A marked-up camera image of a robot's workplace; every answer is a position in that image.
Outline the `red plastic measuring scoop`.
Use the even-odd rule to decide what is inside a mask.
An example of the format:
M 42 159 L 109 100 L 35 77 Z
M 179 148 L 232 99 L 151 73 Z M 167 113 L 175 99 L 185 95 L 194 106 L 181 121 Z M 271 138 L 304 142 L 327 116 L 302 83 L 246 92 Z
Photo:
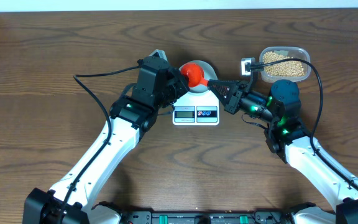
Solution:
M 204 78 L 204 70 L 197 63 L 186 63 L 180 69 L 181 74 L 188 80 L 188 86 L 194 88 L 198 85 L 208 86 Z

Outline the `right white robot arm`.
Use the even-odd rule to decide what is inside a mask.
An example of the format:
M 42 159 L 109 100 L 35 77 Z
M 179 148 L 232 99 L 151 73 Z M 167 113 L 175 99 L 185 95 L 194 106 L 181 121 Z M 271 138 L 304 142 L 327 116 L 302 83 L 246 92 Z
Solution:
M 358 177 L 329 155 L 301 120 L 298 85 L 278 80 L 265 96 L 252 89 L 255 82 L 255 77 L 249 81 L 210 80 L 207 87 L 228 113 L 243 111 L 265 122 L 270 151 L 303 174 L 334 210 L 329 213 L 313 203 L 303 203 L 284 214 L 281 223 L 358 223 Z

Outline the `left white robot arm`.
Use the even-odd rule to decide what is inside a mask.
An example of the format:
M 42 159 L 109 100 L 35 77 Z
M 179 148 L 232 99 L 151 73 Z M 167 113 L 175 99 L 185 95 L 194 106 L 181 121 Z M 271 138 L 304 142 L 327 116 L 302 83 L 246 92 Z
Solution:
M 189 90 L 186 78 L 171 66 L 164 51 L 138 61 L 136 83 L 126 86 L 110 110 L 106 124 L 77 164 L 44 192 L 35 188 L 24 203 L 23 223 L 119 223 L 121 214 L 93 205 L 110 175 L 126 154 L 155 124 L 166 108 Z

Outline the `pale blue round bowl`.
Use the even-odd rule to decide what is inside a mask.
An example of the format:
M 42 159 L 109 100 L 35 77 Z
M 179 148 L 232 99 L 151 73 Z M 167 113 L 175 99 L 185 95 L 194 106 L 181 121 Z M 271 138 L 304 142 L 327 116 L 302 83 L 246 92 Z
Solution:
M 192 60 L 187 63 L 197 63 L 198 65 L 200 65 L 202 67 L 202 69 L 204 70 L 204 78 L 207 79 L 207 81 L 218 79 L 216 72 L 214 71 L 214 68 L 207 62 L 202 61 L 202 60 Z M 205 94 L 208 91 L 209 91 L 208 87 L 203 86 L 203 85 L 198 85 L 194 88 L 190 88 L 190 93 L 194 94 L 194 95 Z

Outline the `white digital kitchen scale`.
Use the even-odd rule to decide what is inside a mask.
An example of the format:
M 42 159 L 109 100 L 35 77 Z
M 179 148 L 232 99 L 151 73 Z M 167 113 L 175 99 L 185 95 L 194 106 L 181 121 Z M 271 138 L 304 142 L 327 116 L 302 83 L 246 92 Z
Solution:
M 190 91 L 174 104 L 172 122 L 177 126 L 216 126 L 219 124 L 219 100 L 209 90 L 194 95 Z

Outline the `yellow soybeans pile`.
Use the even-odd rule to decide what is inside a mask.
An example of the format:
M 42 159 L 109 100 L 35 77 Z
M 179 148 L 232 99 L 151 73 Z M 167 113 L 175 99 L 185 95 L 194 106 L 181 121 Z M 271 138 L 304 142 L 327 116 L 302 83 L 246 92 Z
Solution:
M 266 52 L 262 57 L 264 64 L 288 58 L 290 57 L 278 54 L 276 52 Z M 297 61 L 287 61 L 275 65 L 269 65 L 264 68 L 264 71 L 271 76 L 279 77 L 301 77 L 305 74 L 302 63 Z

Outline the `clear plastic food container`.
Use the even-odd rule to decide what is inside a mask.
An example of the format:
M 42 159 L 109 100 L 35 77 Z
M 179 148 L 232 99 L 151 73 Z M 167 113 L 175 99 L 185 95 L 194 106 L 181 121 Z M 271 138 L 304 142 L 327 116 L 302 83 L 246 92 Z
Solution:
M 310 62 L 309 53 L 299 47 L 267 47 L 259 55 L 259 62 L 263 64 L 276 62 L 288 58 L 298 58 Z M 277 80 L 290 80 L 300 82 L 309 77 L 311 68 L 298 61 L 287 61 L 275 65 L 269 65 L 261 71 L 261 78 L 267 83 Z

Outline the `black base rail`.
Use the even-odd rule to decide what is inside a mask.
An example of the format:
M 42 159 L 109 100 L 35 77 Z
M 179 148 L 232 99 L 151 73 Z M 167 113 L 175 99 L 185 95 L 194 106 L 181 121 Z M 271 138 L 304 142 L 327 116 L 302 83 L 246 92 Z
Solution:
M 122 224 L 253 224 L 253 223 L 335 223 L 335 215 L 316 207 L 302 212 L 282 213 L 277 211 L 256 211 L 253 213 L 158 213 L 132 211 L 117 213 L 107 208 L 91 212 L 90 223 Z

